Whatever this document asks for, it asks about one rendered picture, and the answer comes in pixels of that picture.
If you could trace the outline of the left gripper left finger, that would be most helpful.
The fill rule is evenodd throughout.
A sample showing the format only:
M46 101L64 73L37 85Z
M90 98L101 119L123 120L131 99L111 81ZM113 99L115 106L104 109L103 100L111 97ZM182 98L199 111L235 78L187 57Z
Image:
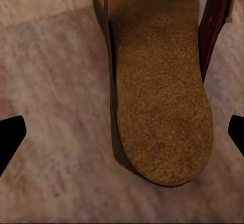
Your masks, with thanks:
M26 135L21 115L0 121L0 176Z

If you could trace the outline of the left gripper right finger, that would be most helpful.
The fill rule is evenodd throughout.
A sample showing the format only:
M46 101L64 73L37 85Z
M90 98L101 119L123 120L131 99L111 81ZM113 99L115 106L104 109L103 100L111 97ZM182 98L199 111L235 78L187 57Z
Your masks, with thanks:
M228 134L244 156L244 117L232 115Z

